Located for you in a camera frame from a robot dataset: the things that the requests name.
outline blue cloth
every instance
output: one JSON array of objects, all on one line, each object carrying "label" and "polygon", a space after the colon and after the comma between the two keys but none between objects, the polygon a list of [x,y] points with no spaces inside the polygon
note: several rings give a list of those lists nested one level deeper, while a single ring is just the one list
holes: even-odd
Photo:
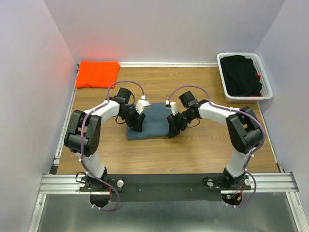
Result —
[{"label": "blue cloth", "polygon": [[167,136],[169,123],[167,117],[171,114],[170,109],[165,108],[165,103],[152,103],[150,109],[143,111],[146,115],[142,132],[136,132],[129,127],[126,129],[128,140],[147,139],[158,136]]}]

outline white basket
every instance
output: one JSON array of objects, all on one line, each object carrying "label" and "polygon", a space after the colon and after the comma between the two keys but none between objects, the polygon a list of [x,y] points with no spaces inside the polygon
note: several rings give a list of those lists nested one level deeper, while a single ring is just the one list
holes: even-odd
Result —
[{"label": "white basket", "polygon": [[[224,77],[222,73],[222,67],[221,67],[221,62],[220,59],[224,57],[230,57],[234,55],[241,55],[244,56],[245,58],[251,58],[253,60],[253,65],[257,71],[257,74],[261,76],[260,82],[262,83],[262,89],[261,89],[261,97],[234,97],[230,96],[227,93],[225,82],[224,82]],[[225,101],[228,103],[233,103],[233,102],[241,102],[241,103],[256,103],[260,100],[263,99],[270,99],[272,98],[272,90],[270,87],[270,84],[268,82],[265,70],[263,68],[262,62],[257,54],[254,53],[233,53],[233,52],[227,52],[227,53],[220,53],[217,55],[217,60],[218,60],[218,65],[219,65],[219,70],[220,70],[220,76],[222,80],[222,85],[224,89],[224,95],[225,95]]]}]

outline wood surface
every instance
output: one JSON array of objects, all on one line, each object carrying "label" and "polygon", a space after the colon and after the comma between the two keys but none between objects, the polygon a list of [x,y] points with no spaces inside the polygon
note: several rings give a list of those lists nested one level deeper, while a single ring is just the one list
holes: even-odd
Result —
[{"label": "wood surface", "polygon": [[[218,67],[138,67],[120,68],[118,81],[133,80],[142,85],[146,99],[150,102],[165,102],[173,90],[183,85],[199,85],[205,88],[216,104],[254,109],[262,122],[256,103],[226,103]],[[117,84],[110,96],[117,94],[120,87],[130,89],[136,98],[141,91],[134,84]],[[198,100],[206,99],[204,92],[184,88],[174,94],[172,100],[183,107],[178,99],[186,91],[192,91]],[[76,92],[73,110],[86,110],[102,103],[107,89],[83,88]],[[110,174],[179,174],[179,173],[221,173],[231,159],[231,145],[226,126],[211,120],[201,120],[194,128],[188,128],[172,139],[128,141],[126,124],[117,125],[114,118],[106,121],[101,128],[98,153]],[[57,174],[76,174],[83,168],[75,154],[63,148]],[[268,139],[255,153],[248,165],[248,171],[278,172]]]}]

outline white wall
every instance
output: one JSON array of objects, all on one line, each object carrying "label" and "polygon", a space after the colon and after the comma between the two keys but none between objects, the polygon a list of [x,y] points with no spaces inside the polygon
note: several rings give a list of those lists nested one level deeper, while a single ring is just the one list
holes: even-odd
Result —
[{"label": "white wall", "polygon": [[76,73],[43,0],[0,5],[0,231],[26,232]]},{"label": "white wall", "polygon": [[255,52],[284,0],[45,0],[77,62],[216,62]]},{"label": "white wall", "polygon": [[309,1],[286,1],[257,53],[274,93],[261,108],[278,163],[293,171],[309,218]]}]

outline folded orange cloth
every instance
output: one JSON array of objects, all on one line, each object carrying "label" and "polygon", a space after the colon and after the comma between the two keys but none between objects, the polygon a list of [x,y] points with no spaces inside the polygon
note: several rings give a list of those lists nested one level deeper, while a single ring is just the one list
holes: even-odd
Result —
[{"label": "folded orange cloth", "polygon": [[108,88],[117,80],[119,68],[120,64],[117,61],[93,62],[82,60],[75,87]]}]

